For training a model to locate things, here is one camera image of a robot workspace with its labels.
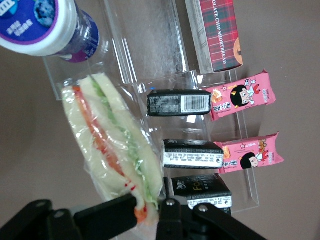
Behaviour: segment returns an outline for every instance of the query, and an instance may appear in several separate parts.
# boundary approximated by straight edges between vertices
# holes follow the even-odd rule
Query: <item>white label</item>
[[[223,157],[223,154],[216,153],[165,152],[163,165],[221,168]]]
[[[181,113],[208,112],[209,105],[209,95],[181,96]]]
[[[202,198],[188,200],[188,206],[190,209],[194,209],[198,204],[212,204],[218,209],[231,208],[232,207],[232,197],[231,196],[221,196],[221,197],[212,197],[212,198]]]

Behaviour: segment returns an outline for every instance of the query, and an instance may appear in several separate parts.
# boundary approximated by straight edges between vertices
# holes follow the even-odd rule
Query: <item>yogurt cup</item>
[[[80,63],[96,52],[99,31],[74,0],[0,0],[0,45]]]

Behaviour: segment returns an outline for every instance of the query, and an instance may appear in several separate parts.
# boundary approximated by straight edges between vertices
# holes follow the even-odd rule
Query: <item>clear acrylic stand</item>
[[[162,139],[166,138],[223,142],[248,137],[243,112],[215,122],[211,121],[210,115],[168,118],[147,115],[147,95],[151,90],[199,89],[238,79],[236,70],[208,75],[197,74],[193,64],[195,59],[187,57],[195,54],[187,54],[185,49],[186,37],[182,35],[179,22],[183,13],[180,9],[181,3],[176,4],[174,0],[76,2],[98,26],[99,49],[88,61],[76,64],[58,57],[43,58],[57,100],[61,99],[60,90],[68,79],[79,73],[94,74],[94,66],[103,64],[104,72],[122,94],[132,114],[150,133],[158,150]],[[213,172],[166,170],[169,177]],[[232,192],[233,213],[259,206],[252,168],[221,177]]]

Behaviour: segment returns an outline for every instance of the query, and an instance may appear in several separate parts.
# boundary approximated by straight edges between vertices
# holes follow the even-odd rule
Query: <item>red plaid box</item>
[[[186,0],[201,74],[242,66],[233,0]]]

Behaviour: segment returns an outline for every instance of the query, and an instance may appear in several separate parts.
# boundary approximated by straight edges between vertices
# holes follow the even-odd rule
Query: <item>plastic-wrapped sandwich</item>
[[[87,170],[106,201],[131,193],[138,223],[158,218],[162,171],[146,134],[103,73],[62,90],[63,106]]]

